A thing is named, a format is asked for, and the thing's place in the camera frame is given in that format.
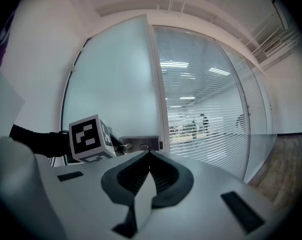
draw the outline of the ceiling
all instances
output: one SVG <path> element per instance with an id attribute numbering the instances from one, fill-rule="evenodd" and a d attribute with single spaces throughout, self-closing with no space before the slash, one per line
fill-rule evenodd
<path id="1" fill-rule="evenodd" d="M 170 0 L 91 0 L 95 12 L 101 17 L 133 9 L 168 10 L 169 2 Z M 183 2 L 184 0 L 173 0 L 171 10 L 181 12 Z M 284 31 L 272 0 L 187 0 L 183 12 L 223 28 L 252 52 L 257 52 L 271 34 L 273 39 Z"/>

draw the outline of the white wall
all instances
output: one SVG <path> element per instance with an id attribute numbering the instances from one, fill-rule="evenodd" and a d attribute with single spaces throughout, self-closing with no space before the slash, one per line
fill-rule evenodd
<path id="1" fill-rule="evenodd" d="M 302 44 L 265 71 L 274 133 L 302 133 Z"/>
<path id="2" fill-rule="evenodd" d="M 248 60 L 250 60 L 258 69 L 261 70 L 256 58 L 251 51 L 229 32 L 222 28 L 198 17 L 194 17 L 188 14 L 183 14 L 179 17 L 179 13 L 171 12 L 167 13 L 164 10 L 127 10 L 123 12 L 114 13 L 105 17 L 99 18 L 96 23 L 91 27 L 91 31 L 88 34 L 88 38 L 97 35 L 98 33 L 106 30 L 107 28 L 123 22 L 127 19 L 146 14 L 150 25 L 178 27 L 181 29 L 187 29 L 194 32 L 201 33 L 203 35 L 212 37 L 222 43 L 230 46 Z"/>
<path id="3" fill-rule="evenodd" d="M 58 132 L 64 87 L 84 42 L 69 0 L 22 0 L 1 70 L 25 100 L 15 124 Z"/>

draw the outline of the black vent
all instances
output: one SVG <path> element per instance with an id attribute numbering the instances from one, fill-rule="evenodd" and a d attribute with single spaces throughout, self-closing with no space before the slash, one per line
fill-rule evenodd
<path id="1" fill-rule="evenodd" d="M 172 186 L 179 178 L 179 173 L 172 165 L 161 159 L 151 156 L 150 172 L 156 185 L 156 192 L 159 194 Z"/>
<path id="2" fill-rule="evenodd" d="M 126 167 L 117 175 L 118 183 L 131 192 L 134 196 L 136 196 L 140 190 L 147 177 L 147 174 L 149 173 L 147 160 L 147 156 L 144 156 L 130 166 Z"/>
<path id="3" fill-rule="evenodd" d="M 149 153 L 119 172 L 117 181 L 136 196 L 149 172 L 153 176 L 157 193 L 172 186 L 179 176 L 172 165 Z"/>
<path id="4" fill-rule="evenodd" d="M 71 179 L 74 179 L 74 178 L 77 178 L 80 176 L 83 176 L 83 174 L 80 171 L 77 171 L 77 172 L 71 172 L 68 174 L 58 175 L 57 178 L 59 178 L 59 180 L 61 182 L 63 182 L 63 181 L 68 181 L 68 180 L 71 180 Z"/>
<path id="5" fill-rule="evenodd" d="M 247 233 L 264 224 L 264 221 L 235 192 L 222 194 L 221 197 Z"/>

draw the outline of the floor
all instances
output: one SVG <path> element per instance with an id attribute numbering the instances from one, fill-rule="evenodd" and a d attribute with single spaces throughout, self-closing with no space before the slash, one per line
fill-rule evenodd
<path id="1" fill-rule="evenodd" d="M 249 185 L 277 209 L 294 204 L 302 190 L 302 135 L 278 136 L 270 155 Z"/>

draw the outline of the black sleeve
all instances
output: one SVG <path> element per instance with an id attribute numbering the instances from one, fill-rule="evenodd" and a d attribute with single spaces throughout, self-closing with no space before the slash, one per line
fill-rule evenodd
<path id="1" fill-rule="evenodd" d="M 13 125 L 10 137 L 27 145 L 35 154 L 48 158 L 61 157 L 69 152 L 69 135 L 63 133 L 38 133 Z"/>

